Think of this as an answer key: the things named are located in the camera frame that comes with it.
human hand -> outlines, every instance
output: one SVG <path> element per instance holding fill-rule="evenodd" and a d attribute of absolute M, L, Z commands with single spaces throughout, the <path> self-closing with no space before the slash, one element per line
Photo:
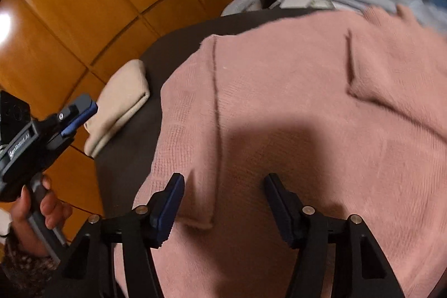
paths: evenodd
<path fill-rule="evenodd" d="M 45 225 L 48 229 L 54 229 L 56 226 L 62 228 L 65 220 L 72 214 L 72 207 L 64 202 L 58 200 L 56 194 L 51 191 L 51 181 L 48 177 L 44 177 L 42 181 L 43 186 L 48 190 L 48 193 L 40 203 L 40 211 L 45 217 Z M 48 251 L 45 245 L 37 237 L 34 230 L 28 223 L 27 217 L 31 208 L 30 192 L 23 186 L 22 193 L 10 210 L 14 233 L 19 240 L 19 248 L 33 256 L 44 257 L 48 256 Z"/>

patterned sleeve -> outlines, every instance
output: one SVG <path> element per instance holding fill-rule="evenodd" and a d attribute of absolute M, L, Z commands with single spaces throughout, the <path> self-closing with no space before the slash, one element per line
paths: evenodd
<path fill-rule="evenodd" d="M 57 265 L 51 257 L 37 258 L 21 251 L 19 241 L 11 230 L 6 239 L 1 267 L 21 296 L 41 298 Z"/>

silver bolt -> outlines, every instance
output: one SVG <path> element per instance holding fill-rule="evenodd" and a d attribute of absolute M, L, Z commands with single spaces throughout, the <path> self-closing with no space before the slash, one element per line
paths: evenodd
<path fill-rule="evenodd" d="M 312 206 L 304 206 L 303 207 L 303 212 L 306 215 L 313 215 L 315 213 L 315 209 Z"/>
<path fill-rule="evenodd" d="M 99 216 L 98 215 L 91 215 L 89 216 L 89 222 L 91 224 L 96 224 L 99 221 Z"/>
<path fill-rule="evenodd" d="M 148 207 L 147 207 L 146 205 L 144 205 L 144 204 L 138 206 L 138 207 L 135 209 L 135 212 L 136 212 L 138 215 L 144 215 L 147 211 L 148 211 Z"/>
<path fill-rule="evenodd" d="M 354 222 L 354 224 L 358 225 L 358 224 L 361 224 L 363 220 L 359 215 L 352 215 L 351 221 Z"/>

pink sweater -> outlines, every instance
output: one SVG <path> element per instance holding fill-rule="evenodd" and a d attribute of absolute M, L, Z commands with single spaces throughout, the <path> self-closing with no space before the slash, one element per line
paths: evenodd
<path fill-rule="evenodd" d="M 326 215 L 362 216 L 407 297 L 426 298 L 445 271 L 447 43 L 407 9 L 210 36 L 161 97 L 135 206 L 185 176 L 178 222 L 153 250 L 166 298 L 285 295 L 297 252 L 263 195 L 270 172 Z"/>

person's arm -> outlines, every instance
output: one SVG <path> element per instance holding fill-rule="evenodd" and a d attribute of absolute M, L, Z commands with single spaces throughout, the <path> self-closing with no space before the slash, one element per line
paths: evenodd
<path fill-rule="evenodd" d="M 50 190 L 50 181 L 47 178 L 44 179 L 43 185 Z M 12 229 L 6 240 L 5 257 L 1 267 L 20 296 L 40 298 L 57 266 L 26 219 L 30 206 L 30 194 L 23 188 L 21 196 L 10 210 Z M 72 213 L 71 206 L 59 201 L 51 190 L 42 200 L 40 209 L 49 229 L 62 226 Z"/>

